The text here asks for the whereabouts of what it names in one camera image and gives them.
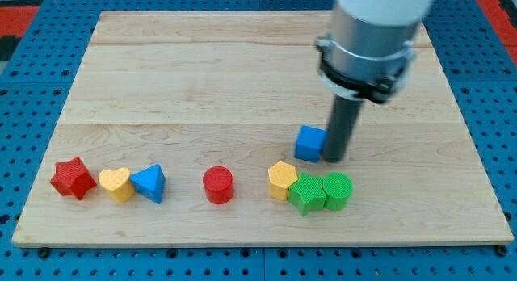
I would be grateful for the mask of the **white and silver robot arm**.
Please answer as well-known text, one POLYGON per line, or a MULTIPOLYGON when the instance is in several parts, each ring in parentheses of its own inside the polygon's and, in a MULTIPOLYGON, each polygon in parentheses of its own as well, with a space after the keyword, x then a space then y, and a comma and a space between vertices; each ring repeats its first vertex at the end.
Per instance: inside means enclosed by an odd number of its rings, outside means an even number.
POLYGON ((319 75, 336 96, 384 103, 406 84, 414 36, 434 0, 334 0, 316 40, 319 75))

